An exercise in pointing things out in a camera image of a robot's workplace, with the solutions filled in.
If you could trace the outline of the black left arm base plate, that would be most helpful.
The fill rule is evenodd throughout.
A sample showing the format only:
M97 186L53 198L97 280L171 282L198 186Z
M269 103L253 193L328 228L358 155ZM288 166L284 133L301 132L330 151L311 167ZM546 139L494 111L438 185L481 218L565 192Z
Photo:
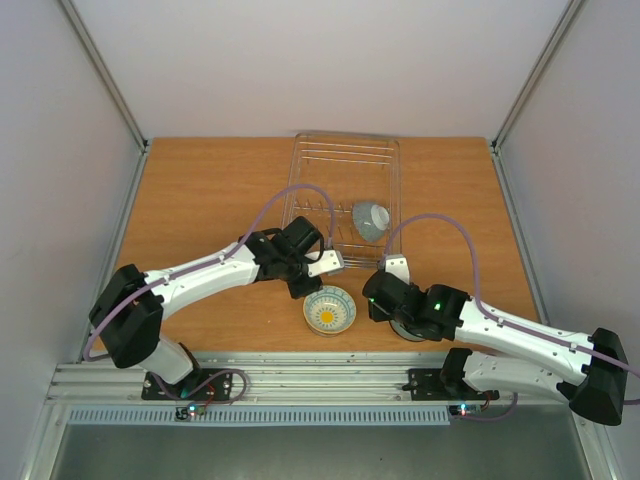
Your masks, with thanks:
M176 384L161 383L151 372L145 374L141 398L147 401L226 402L230 399L233 374L229 370L199 368Z

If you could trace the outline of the grey speckled bowl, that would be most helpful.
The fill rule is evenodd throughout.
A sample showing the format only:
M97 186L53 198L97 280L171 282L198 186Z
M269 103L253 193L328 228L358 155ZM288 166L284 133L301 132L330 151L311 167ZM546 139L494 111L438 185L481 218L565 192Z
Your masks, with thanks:
M375 202L358 202L352 208L352 221L360 235L367 243L376 243L387 232L390 213L382 205Z

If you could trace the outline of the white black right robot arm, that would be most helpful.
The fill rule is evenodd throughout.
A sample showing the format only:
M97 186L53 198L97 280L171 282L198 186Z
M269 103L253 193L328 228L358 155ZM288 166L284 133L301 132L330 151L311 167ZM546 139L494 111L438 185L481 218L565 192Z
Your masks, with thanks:
M373 321L390 323L411 341L461 342L440 371L453 398L494 391L545 396L594 423L622 422L627 360L612 331L554 330L486 307L453 287L421 290L385 271L374 273L362 294Z

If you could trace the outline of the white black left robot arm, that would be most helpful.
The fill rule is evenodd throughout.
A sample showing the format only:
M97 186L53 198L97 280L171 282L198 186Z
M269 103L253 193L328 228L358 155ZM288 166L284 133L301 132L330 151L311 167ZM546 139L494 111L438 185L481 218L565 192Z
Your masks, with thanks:
M252 232L209 256L164 270L119 268L89 313L93 337L119 369L140 366L179 398L195 395L204 373L189 350L161 333L181 309L220 292L280 280L294 299L317 292L321 277L340 269L336 251L306 218L283 229Z

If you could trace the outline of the yellow blue patterned bowl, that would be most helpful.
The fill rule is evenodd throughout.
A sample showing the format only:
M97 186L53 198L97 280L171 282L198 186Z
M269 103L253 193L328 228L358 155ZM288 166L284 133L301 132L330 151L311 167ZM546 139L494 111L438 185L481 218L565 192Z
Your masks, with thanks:
M325 285L305 297L303 316L309 329L324 337L334 337L348 330L354 323L357 307L344 289Z

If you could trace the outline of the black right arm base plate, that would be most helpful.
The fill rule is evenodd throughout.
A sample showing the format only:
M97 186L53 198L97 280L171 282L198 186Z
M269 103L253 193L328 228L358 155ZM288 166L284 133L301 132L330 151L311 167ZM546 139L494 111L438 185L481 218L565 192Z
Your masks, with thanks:
M477 391L463 381L446 385L437 368L413 368L407 375L407 383L401 389L409 392L413 401L493 401L500 398L497 390Z

